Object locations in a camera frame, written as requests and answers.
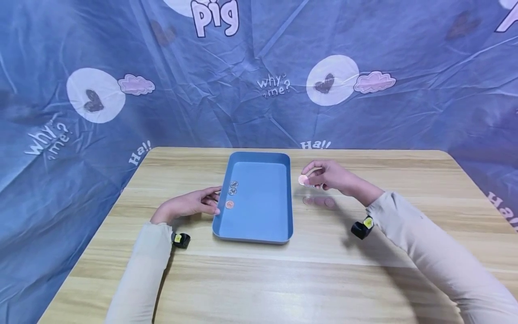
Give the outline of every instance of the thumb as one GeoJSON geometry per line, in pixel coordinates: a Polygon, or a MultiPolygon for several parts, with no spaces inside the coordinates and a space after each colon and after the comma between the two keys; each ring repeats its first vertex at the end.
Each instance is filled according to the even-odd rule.
{"type": "Polygon", "coordinates": [[[312,177],[308,178],[308,184],[310,186],[321,185],[323,183],[325,183],[324,174],[317,175],[317,176],[312,176],[312,177]]]}
{"type": "Polygon", "coordinates": [[[202,213],[205,213],[205,214],[209,214],[209,215],[219,215],[220,214],[220,210],[218,209],[218,207],[209,206],[209,205],[205,205],[202,203],[200,203],[199,211],[202,213]]]}

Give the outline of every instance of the white circle print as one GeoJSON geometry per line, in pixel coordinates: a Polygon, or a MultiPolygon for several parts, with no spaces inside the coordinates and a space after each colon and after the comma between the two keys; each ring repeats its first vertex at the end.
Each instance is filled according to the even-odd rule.
{"type": "Polygon", "coordinates": [[[345,55],[331,55],[317,63],[308,75],[308,97],[320,106],[333,106],[354,92],[358,65],[345,55]]]}
{"type": "Polygon", "coordinates": [[[67,80],[68,100],[84,119],[102,124],[115,118],[124,107],[126,95],[117,80],[96,68],[80,68],[67,80]]]}
{"type": "Polygon", "coordinates": [[[505,9],[511,10],[518,3],[518,0],[498,0],[498,2],[505,9]]]}
{"type": "MultiPolygon", "coordinates": [[[[199,3],[206,6],[209,5],[209,0],[197,0],[199,3]]],[[[191,9],[192,0],[164,0],[165,4],[172,10],[181,14],[182,16],[192,17],[193,11],[191,9]]]]}

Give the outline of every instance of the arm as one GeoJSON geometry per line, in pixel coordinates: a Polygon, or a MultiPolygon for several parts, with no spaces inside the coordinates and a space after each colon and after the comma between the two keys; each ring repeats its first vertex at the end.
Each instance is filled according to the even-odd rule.
{"type": "Polygon", "coordinates": [[[308,184],[338,189],[367,207],[381,231],[457,303],[465,324],[516,324],[513,295],[462,245],[397,193],[384,192],[334,161],[313,161],[308,184]]]}
{"type": "Polygon", "coordinates": [[[172,228],[144,224],[126,271],[113,296],[106,324],[150,324],[156,298],[171,253],[172,228]]]}
{"type": "Polygon", "coordinates": [[[144,224],[133,247],[126,271],[106,315],[106,324],[150,324],[171,253],[175,218],[197,213],[217,215],[221,187],[190,192],[163,203],[144,224]]]}

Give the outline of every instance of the finger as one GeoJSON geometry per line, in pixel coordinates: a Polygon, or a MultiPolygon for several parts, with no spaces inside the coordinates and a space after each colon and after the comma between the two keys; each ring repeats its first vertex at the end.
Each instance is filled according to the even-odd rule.
{"type": "Polygon", "coordinates": [[[207,198],[211,198],[211,199],[213,199],[215,201],[219,201],[220,200],[220,195],[217,194],[217,193],[213,193],[211,195],[208,195],[207,198]]]}
{"type": "Polygon", "coordinates": [[[323,167],[325,162],[325,160],[313,160],[302,169],[301,174],[306,174],[316,167],[323,167]]]}
{"type": "Polygon", "coordinates": [[[308,177],[308,180],[306,180],[306,181],[307,181],[307,184],[310,186],[316,186],[316,185],[320,186],[321,184],[325,183],[325,173],[322,172],[319,175],[313,175],[311,177],[308,177]]]}
{"type": "Polygon", "coordinates": [[[216,206],[200,204],[199,211],[209,215],[219,215],[220,210],[216,206]]]}
{"type": "Polygon", "coordinates": [[[308,178],[319,176],[319,175],[323,174],[324,172],[325,172],[325,169],[323,169],[323,168],[313,170],[313,172],[308,174],[308,178]]]}
{"type": "Polygon", "coordinates": [[[200,190],[200,192],[203,194],[203,197],[212,195],[213,193],[216,193],[218,191],[221,191],[221,186],[219,186],[219,187],[209,187],[209,188],[200,190]]]}
{"type": "Polygon", "coordinates": [[[202,204],[216,207],[218,205],[218,202],[216,202],[210,198],[203,198],[202,204]]]}

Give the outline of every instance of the left hand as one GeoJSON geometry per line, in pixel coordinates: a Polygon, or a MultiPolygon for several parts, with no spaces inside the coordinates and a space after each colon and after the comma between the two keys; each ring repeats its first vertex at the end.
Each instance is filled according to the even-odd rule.
{"type": "Polygon", "coordinates": [[[221,186],[210,187],[169,199],[160,205],[150,222],[153,224],[170,223],[175,218],[198,213],[218,215],[220,213],[218,192],[220,191],[221,186]]]}

